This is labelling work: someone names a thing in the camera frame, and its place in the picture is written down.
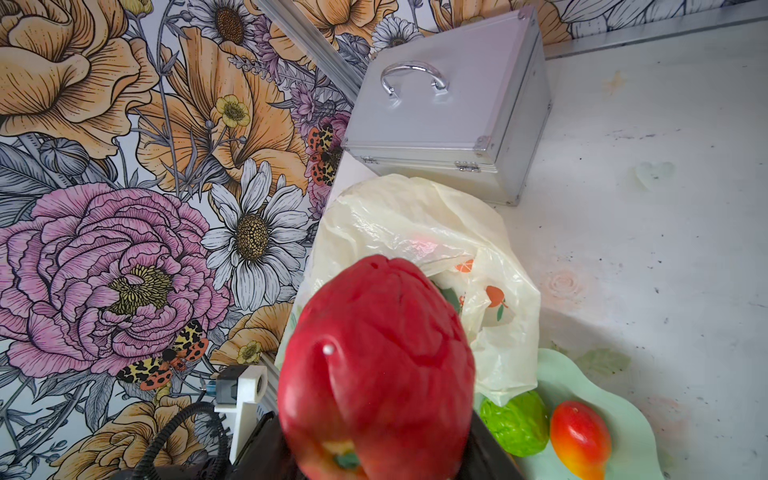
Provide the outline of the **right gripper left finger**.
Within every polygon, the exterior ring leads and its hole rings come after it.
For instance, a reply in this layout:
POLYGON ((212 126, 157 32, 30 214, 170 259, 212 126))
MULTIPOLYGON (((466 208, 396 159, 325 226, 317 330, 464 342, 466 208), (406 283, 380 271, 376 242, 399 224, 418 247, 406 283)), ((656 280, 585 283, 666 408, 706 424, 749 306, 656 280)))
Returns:
POLYGON ((235 480, 290 480, 300 478, 300 469, 284 438, 275 413, 267 413, 257 424, 230 471, 235 480))

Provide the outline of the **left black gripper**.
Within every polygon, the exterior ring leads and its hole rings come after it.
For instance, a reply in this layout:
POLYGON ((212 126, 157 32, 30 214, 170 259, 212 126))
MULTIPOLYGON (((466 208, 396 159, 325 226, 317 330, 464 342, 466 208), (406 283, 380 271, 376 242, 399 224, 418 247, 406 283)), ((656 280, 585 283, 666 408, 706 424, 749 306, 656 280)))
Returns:
MULTIPOLYGON (((173 466, 161 466, 156 467, 156 471, 160 479, 164 480, 202 480, 202 479, 214 479, 209 474, 214 471, 215 458, 208 458, 207 460, 196 464, 184 464, 173 466)), ((224 461, 223 467, 220 469, 219 474, 215 479, 226 479, 232 470, 232 464, 229 460, 224 461)), ((107 479, 128 480, 133 476, 134 470, 118 470, 113 474, 110 474, 107 479)))

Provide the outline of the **translucent cream plastic bag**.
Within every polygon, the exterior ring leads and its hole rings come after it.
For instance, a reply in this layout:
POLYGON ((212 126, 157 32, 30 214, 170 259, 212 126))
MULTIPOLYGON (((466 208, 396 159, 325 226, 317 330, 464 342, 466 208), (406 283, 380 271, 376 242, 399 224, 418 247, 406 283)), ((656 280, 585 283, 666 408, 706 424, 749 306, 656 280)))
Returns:
POLYGON ((503 406, 536 388, 541 294, 513 253, 502 217, 469 194, 397 174, 351 185, 327 206, 278 366, 311 296, 371 255, 415 264, 457 310, 475 357, 476 396, 503 406))

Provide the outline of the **red strawberry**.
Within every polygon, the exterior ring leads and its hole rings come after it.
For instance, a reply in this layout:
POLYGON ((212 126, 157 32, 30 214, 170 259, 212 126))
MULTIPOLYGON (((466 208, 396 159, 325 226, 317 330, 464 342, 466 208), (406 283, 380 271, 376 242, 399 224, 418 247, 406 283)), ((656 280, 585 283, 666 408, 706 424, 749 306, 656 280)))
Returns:
POLYGON ((413 263, 374 255, 303 308, 280 371, 279 421, 310 479, 451 479, 474 383, 454 307, 413 263))

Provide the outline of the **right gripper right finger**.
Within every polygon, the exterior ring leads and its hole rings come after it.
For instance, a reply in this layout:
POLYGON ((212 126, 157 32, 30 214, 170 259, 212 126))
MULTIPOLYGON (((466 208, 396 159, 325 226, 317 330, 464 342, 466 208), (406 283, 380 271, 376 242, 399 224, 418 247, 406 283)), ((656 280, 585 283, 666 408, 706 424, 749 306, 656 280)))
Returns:
POLYGON ((512 459, 474 413, 458 480, 522 480, 512 459))

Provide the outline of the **green bumpy fruit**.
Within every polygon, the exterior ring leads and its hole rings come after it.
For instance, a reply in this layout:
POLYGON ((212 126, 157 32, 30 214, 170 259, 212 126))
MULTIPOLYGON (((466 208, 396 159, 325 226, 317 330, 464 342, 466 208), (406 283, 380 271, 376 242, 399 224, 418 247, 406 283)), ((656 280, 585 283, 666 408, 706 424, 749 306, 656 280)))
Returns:
POLYGON ((479 416, 502 449, 514 457, 537 455, 549 443, 549 410, 535 390, 522 393, 503 406, 484 399, 479 416))

